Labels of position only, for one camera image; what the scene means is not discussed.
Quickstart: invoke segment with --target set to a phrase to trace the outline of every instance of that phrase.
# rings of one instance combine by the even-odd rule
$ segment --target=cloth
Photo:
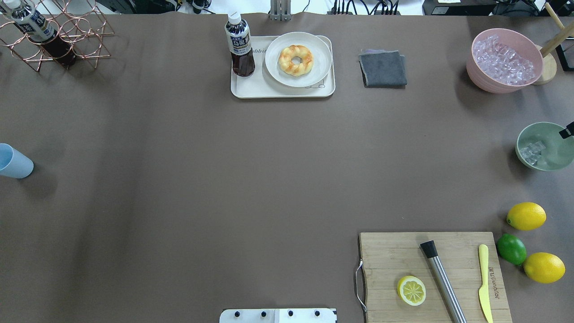
[[[398,51],[367,49],[359,55],[366,87],[400,87],[406,85],[406,60]]]

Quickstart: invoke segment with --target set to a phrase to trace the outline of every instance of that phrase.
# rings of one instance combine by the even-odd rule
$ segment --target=white floor
[[[57,8],[51,3],[52,0],[44,0],[46,7],[52,11],[57,11]],[[175,3],[174,0],[166,0],[172,3]],[[410,15],[410,16],[421,16],[423,15],[422,12],[422,3],[423,0],[397,0],[399,1],[398,4],[398,11],[402,15]],[[311,0],[309,1],[309,6],[305,10],[305,12],[312,12],[312,13],[319,13],[319,14],[326,14],[327,11],[330,11],[333,7],[333,3],[335,0]],[[377,4],[378,0],[364,0],[365,4],[367,5],[369,10],[372,10],[374,6]],[[538,8],[542,8],[545,0],[536,0],[536,4]],[[308,0],[292,0],[291,1],[291,13],[299,13],[306,7]],[[358,14],[367,14],[367,11],[360,0],[355,0],[355,7],[357,9]],[[94,5],[94,0],[69,0],[68,11],[74,14],[80,14],[88,12]],[[211,6],[209,10],[214,13],[220,14],[227,14],[229,11],[239,10],[241,13],[267,13],[270,9],[271,0],[212,0]],[[104,7],[103,5],[99,5],[101,11],[108,14],[113,12],[108,8]],[[40,6],[40,11],[44,12],[45,9]],[[179,10],[183,13],[190,13],[193,14],[193,10],[191,6],[184,1],[184,6],[182,6]]]

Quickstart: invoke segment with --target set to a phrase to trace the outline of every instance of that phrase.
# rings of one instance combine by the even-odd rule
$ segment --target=pink bowl
[[[488,36],[495,34],[498,35],[499,41],[502,44],[508,45],[510,48],[514,49],[517,54],[532,62],[532,64],[534,65],[534,73],[536,74],[536,76],[533,77],[529,83],[524,85],[508,85],[505,83],[501,83],[491,78],[490,76],[486,75],[480,69],[480,67],[478,67],[476,59],[472,54],[474,44],[477,41],[483,41]],[[526,87],[536,82],[536,80],[538,80],[540,75],[542,75],[542,54],[540,54],[540,51],[538,50],[538,48],[536,48],[536,45],[534,45],[534,43],[531,40],[529,40],[520,33],[504,28],[487,29],[482,33],[478,34],[478,36],[474,38],[474,41],[472,41],[470,55],[467,60],[467,72],[468,76],[470,76],[470,79],[484,91],[488,91],[491,93],[510,93],[516,90],[520,90],[523,87]]]

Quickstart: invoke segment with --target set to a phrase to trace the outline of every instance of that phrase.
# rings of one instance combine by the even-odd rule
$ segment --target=cutting board
[[[478,300],[482,284],[478,246],[488,246],[489,294],[495,323],[511,323],[492,232],[363,232],[359,236],[366,287],[367,323],[452,322],[420,244],[434,240],[467,322],[486,322]],[[397,294],[403,276],[416,276],[426,300],[410,306]]]

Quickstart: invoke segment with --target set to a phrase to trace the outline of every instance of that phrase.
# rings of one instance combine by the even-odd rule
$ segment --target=light green bowl
[[[559,131],[563,129],[563,126],[551,122],[536,122],[527,126],[516,140],[518,159],[524,165],[539,171],[556,171],[570,165],[574,160],[574,137],[562,139]],[[519,151],[537,141],[542,141],[546,149],[542,150],[542,157],[536,165],[531,165],[522,158]]]

